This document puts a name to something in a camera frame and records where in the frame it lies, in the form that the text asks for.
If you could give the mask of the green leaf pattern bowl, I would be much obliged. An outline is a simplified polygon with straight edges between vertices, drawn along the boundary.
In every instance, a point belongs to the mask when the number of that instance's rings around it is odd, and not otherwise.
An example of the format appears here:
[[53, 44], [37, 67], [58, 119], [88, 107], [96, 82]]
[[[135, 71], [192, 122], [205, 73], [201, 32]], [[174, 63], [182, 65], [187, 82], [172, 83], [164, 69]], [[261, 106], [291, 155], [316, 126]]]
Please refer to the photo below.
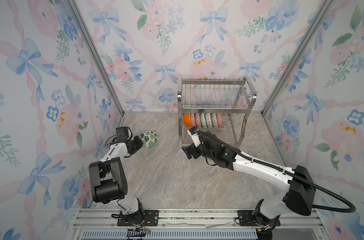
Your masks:
[[153, 131], [145, 131], [140, 134], [143, 143], [143, 148], [151, 149], [159, 143], [158, 135]]

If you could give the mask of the pale green celadon bowl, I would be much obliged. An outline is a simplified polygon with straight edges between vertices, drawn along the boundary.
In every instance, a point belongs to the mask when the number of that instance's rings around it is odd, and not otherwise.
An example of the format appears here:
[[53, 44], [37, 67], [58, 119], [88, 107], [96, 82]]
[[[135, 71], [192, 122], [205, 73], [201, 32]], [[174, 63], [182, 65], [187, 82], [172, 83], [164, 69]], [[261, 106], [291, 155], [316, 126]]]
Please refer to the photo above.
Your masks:
[[202, 128], [207, 128], [205, 113], [200, 113], [200, 121]]

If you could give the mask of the orange white bowl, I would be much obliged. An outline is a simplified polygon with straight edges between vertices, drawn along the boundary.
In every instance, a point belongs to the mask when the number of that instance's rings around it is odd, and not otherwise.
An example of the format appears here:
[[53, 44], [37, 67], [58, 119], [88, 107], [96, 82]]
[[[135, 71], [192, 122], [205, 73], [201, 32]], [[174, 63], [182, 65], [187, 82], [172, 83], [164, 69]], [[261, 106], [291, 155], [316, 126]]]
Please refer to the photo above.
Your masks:
[[188, 128], [192, 127], [192, 121], [191, 121], [191, 114], [190, 113], [186, 113], [186, 114], [183, 115], [183, 123]]

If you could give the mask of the dark patterned bowl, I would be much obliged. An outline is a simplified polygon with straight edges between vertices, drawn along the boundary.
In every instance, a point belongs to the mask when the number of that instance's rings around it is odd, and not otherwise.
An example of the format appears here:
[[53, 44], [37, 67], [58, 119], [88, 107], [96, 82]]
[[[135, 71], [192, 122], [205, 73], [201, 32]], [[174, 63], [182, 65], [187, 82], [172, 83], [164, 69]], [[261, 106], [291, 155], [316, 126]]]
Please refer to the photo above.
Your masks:
[[199, 113], [195, 113], [195, 123], [196, 123], [196, 127], [197, 128], [201, 128], [202, 124], [201, 124], [201, 116]]

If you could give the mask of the pink purple bowl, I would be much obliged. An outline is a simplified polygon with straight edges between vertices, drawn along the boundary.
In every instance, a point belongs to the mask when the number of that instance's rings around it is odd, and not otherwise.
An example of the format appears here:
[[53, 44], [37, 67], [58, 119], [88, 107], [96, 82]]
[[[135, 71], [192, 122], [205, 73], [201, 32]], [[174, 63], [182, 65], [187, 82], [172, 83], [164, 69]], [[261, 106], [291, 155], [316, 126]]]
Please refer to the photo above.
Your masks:
[[191, 120], [191, 126], [192, 127], [196, 127], [196, 119], [195, 119], [195, 114], [194, 113], [190, 113], [190, 120]]

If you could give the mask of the purple glass bowl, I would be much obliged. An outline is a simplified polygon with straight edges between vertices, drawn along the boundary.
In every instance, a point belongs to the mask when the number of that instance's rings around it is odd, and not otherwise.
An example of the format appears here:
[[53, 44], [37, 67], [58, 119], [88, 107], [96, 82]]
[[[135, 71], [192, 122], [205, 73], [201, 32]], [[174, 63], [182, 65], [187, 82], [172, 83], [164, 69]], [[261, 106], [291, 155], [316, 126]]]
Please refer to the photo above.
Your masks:
[[211, 120], [212, 120], [212, 126], [213, 128], [218, 128], [218, 120], [217, 120], [217, 115], [216, 113], [211, 113]]

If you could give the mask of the dark speckled bowl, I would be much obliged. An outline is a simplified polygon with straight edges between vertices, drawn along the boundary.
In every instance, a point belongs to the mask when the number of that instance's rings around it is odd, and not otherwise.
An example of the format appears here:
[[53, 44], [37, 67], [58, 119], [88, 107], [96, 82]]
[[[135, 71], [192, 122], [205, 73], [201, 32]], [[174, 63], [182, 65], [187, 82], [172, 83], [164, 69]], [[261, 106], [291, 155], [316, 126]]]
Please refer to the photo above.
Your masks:
[[217, 118], [217, 123], [218, 123], [218, 128], [223, 128], [224, 124], [223, 124], [223, 118], [222, 115], [217, 113], [216, 114], [216, 118]]

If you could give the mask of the stainless steel dish rack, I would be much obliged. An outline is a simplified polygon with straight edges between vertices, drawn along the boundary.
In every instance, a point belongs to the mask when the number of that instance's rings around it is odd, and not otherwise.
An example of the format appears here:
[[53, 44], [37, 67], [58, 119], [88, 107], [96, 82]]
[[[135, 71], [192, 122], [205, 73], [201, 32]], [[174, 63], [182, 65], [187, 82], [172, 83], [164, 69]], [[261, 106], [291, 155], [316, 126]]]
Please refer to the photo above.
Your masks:
[[183, 123], [186, 113], [219, 113], [223, 128], [198, 128], [209, 131], [234, 147], [244, 140], [248, 118], [257, 101], [258, 92], [253, 81], [247, 77], [228, 79], [185, 79], [178, 78], [177, 104], [179, 117], [179, 147], [193, 141]]

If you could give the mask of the green geometric pattern bowl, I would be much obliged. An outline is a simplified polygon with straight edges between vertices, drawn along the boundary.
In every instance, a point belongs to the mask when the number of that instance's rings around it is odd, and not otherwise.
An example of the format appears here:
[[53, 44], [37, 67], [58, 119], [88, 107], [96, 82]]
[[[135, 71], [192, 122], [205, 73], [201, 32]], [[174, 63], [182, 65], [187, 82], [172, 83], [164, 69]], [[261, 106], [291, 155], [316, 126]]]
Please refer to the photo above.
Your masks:
[[208, 128], [213, 127], [212, 118], [210, 113], [205, 113], [205, 121]]

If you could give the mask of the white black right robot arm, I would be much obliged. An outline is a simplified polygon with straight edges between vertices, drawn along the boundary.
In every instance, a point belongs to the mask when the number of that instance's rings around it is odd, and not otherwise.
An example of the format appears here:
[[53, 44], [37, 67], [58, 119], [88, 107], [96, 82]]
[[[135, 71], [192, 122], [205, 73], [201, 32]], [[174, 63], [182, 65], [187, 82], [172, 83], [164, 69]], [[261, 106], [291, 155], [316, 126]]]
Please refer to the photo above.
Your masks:
[[188, 159], [204, 157], [206, 160], [212, 160], [213, 166], [253, 175], [281, 189], [280, 194], [258, 202], [252, 213], [253, 222], [266, 226], [282, 214], [311, 214], [315, 188], [297, 179], [309, 179], [308, 171], [303, 167], [292, 170], [255, 159], [209, 132], [193, 134], [192, 140], [191, 145], [182, 148]]

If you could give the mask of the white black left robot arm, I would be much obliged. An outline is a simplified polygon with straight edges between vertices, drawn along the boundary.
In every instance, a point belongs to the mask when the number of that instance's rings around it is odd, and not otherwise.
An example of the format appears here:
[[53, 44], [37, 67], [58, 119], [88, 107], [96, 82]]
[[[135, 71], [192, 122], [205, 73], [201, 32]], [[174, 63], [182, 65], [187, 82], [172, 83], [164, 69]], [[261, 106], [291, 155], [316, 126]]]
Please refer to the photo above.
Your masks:
[[119, 218], [125, 221], [142, 220], [145, 212], [139, 199], [128, 195], [128, 182], [122, 160], [131, 157], [143, 146], [139, 136], [129, 127], [116, 128], [116, 135], [109, 144], [107, 154], [89, 165], [93, 201], [109, 204], [116, 201]]

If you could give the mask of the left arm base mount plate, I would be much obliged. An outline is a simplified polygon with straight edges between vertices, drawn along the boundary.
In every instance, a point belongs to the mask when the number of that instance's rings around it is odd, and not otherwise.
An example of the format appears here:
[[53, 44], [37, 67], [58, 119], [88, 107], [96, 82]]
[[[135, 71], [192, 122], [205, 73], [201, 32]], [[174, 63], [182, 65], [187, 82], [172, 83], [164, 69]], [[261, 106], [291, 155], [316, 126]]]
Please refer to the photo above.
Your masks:
[[119, 227], [156, 227], [159, 222], [159, 210], [138, 211], [131, 215], [118, 217], [117, 226]]

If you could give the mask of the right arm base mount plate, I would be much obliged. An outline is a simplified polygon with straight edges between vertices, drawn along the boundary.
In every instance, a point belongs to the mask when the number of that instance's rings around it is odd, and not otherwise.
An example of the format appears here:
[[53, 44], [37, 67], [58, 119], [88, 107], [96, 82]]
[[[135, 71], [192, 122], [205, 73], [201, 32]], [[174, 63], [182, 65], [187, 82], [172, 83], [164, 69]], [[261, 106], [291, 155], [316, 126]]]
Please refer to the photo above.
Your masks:
[[254, 210], [239, 210], [235, 223], [240, 226], [258, 226], [260, 228], [281, 226], [279, 217], [269, 219], [261, 213], [255, 213]]

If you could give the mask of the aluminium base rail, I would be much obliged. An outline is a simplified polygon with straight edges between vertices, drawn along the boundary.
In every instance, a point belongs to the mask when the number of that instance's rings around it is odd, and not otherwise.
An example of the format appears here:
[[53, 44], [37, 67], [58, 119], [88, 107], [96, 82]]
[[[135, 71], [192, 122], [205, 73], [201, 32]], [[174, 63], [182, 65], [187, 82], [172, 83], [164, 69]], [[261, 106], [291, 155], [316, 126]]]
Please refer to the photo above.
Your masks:
[[150, 209], [141, 226], [119, 226], [115, 209], [82, 209], [69, 240], [329, 240], [316, 212], [308, 217], [288, 213], [275, 229], [241, 226], [248, 209]]

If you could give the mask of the aluminium corner post left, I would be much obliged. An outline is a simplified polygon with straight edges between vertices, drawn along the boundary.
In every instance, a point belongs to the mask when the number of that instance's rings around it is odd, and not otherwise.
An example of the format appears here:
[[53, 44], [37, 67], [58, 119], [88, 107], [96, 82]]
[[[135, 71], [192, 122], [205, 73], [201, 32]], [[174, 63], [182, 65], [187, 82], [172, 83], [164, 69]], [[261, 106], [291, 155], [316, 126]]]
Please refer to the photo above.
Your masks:
[[85, 21], [80, 13], [80, 10], [77, 6], [76, 1], [64, 0], [64, 3], [66, 5], [66, 7], [68, 8], [70, 14], [74, 18], [75, 25], [77, 26], [81, 37], [85, 41], [85, 46], [86, 46], [89, 54], [91, 55], [92, 60], [95, 63], [98, 73], [102, 77], [102, 81], [107, 88], [107, 92], [111, 96], [112, 102], [113, 102], [114, 106], [116, 107], [116, 110], [118, 111], [119, 116], [122, 118], [124, 116], [124, 111], [123, 111], [122, 106], [119, 102], [119, 99], [115, 93], [113, 84], [111, 83], [111, 81], [108, 77], [108, 74], [107, 74], [105, 68], [103, 67], [102, 60], [98, 54], [97, 48], [93, 42], [92, 36], [85, 24]]

